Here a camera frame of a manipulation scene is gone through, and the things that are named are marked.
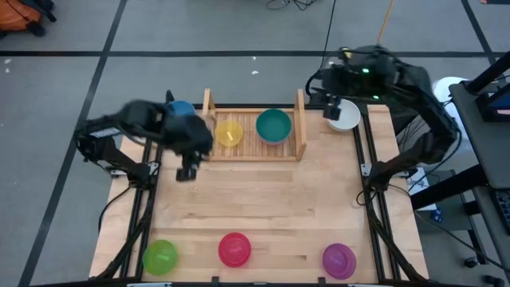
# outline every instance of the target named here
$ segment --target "wooden table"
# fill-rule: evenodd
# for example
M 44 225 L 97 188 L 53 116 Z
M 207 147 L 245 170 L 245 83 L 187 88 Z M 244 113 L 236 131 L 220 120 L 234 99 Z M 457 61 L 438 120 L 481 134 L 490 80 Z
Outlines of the wooden table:
M 389 112 L 382 106 L 369 111 L 378 157 L 388 160 L 398 154 Z M 165 152 L 149 242 L 173 242 L 179 260 L 168 274 L 145 273 L 143 279 L 210 281 L 219 276 L 220 281 L 236 282 L 317 282 L 326 277 L 327 282 L 338 282 L 323 270 L 321 258 L 326 246 L 340 242 L 352 248 L 358 262 L 354 275 L 343 282 L 377 282 L 366 212 L 355 203 L 362 187 L 353 133 L 332 131 L 322 111 L 307 110 L 306 122 L 308 146 L 300 162 L 209 162 L 201 166 L 195 182 L 176 183 L 180 159 Z M 370 162 L 363 125 L 359 126 Z M 135 143 L 124 139 L 121 150 L 141 160 L 143 148 Z M 403 179 L 391 183 L 406 188 Z M 126 179 L 113 180 L 109 199 L 126 186 Z M 123 245 L 134 193 L 104 216 L 91 275 L 102 271 Z M 395 243 L 428 277 L 409 198 L 389 189 L 386 203 Z M 224 266 L 218 257 L 218 243 L 234 231 L 245 234 L 253 247 L 248 263 L 237 269 Z M 387 250 L 381 246 L 390 277 Z M 133 249 L 131 274 L 138 252 Z

